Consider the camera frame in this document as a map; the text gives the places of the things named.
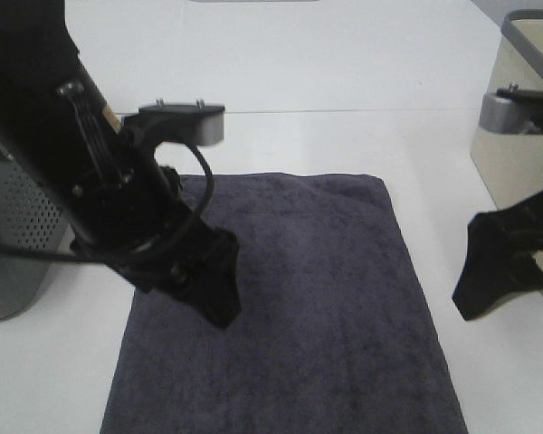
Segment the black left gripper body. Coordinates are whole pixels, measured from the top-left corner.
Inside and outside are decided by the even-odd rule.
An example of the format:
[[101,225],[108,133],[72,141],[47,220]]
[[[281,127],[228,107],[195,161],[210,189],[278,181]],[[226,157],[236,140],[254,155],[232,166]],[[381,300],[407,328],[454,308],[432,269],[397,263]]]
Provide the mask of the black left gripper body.
[[210,228],[203,222],[192,225],[173,246],[160,251],[158,243],[147,250],[145,260],[135,259],[135,251],[122,251],[116,259],[103,262],[143,292],[158,290],[174,298],[180,298],[188,281],[187,272],[217,238],[218,234],[233,234],[218,228]]

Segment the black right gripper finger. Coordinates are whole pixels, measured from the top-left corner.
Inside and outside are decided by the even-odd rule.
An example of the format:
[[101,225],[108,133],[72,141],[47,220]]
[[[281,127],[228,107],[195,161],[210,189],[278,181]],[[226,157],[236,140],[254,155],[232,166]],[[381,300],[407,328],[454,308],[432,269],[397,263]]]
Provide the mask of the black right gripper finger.
[[480,212],[467,226],[467,253],[452,301],[465,320],[543,290],[543,191],[495,212]]

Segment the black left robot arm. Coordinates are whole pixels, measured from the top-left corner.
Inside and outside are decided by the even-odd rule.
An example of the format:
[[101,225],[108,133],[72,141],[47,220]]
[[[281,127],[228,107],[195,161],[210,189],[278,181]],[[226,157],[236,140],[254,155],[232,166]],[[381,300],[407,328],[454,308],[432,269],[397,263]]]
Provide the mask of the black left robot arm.
[[65,214],[67,254],[0,244],[0,254],[99,263],[137,289],[158,290],[212,325],[240,314],[239,243],[204,223],[214,175],[187,205],[176,170],[156,149],[224,138],[222,105],[155,103],[117,118],[81,63],[62,1],[0,1],[0,144]]

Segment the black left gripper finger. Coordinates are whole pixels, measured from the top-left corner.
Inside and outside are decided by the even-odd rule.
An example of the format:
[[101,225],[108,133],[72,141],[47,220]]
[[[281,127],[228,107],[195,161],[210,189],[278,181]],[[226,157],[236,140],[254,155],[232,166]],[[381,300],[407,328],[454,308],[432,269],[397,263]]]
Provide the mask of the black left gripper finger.
[[211,325],[226,329],[242,311],[236,267],[239,242],[234,234],[218,234],[187,272],[180,299]]

